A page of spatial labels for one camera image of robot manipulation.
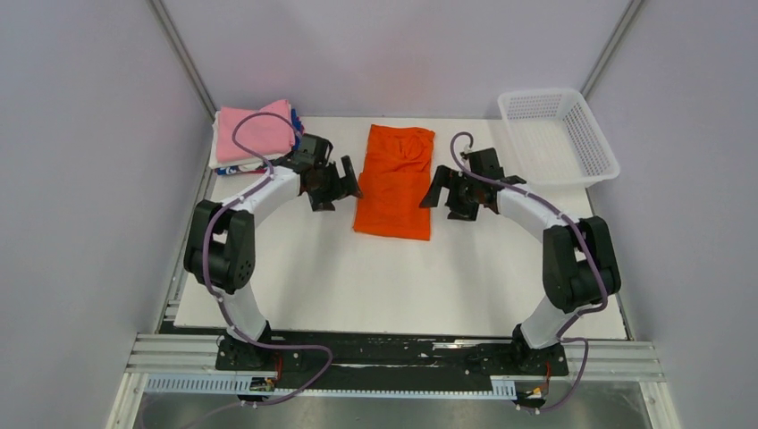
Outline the orange t-shirt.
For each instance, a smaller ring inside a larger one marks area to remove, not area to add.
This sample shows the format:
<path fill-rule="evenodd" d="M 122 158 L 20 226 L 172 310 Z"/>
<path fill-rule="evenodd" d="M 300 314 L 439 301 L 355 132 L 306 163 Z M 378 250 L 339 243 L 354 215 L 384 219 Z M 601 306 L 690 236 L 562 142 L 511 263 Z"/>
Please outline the orange t-shirt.
<path fill-rule="evenodd" d="M 431 239 L 431 213 L 419 206 L 431 185 L 435 132 L 373 124 L 368 133 L 353 230 L 405 240 Z"/>

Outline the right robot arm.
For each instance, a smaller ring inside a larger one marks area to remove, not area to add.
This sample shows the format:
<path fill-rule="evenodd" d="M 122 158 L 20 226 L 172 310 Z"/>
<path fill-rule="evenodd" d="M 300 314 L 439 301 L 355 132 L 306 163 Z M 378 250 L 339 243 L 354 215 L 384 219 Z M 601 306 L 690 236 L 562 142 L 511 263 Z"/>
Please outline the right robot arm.
<path fill-rule="evenodd" d="M 492 148 L 465 154 L 456 163 L 457 170 L 436 168 L 420 207 L 436 207 L 446 190 L 451 220 L 473 222 L 486 207 L 542 245 L 544 297 L 514 328 L 507 353 L 518 371 L 533 373 L 558 351 L 569 327 L 582 315 L 604 310 L 619 291 L 610 229 L 601 217 L 568 214 L 536 194 L 526 180 L 506 175 Z"/>

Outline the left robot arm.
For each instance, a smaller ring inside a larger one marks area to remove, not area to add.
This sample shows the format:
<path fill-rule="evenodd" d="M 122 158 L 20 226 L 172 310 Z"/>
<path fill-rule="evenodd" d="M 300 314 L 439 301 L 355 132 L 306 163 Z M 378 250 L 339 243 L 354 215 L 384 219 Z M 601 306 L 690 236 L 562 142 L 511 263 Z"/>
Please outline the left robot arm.
<path fill-rule="evenodd" d="M 362 198 L 350 157 L 334 162 L 332 151 L 328 139 L 305 134 L 287 155 L 265 160 L 263 176 L 252 185 L 221 202 L 204 199 L 196 204 L 183 267 L 206 287 L 225 321 L 218 369 L 259 370 L 284 350 L 270 342 L 270 324 L 250 284 L 256 267 L 256 229 L 302 195 L 314 212 L 332 211 L 344 198 Z"/>

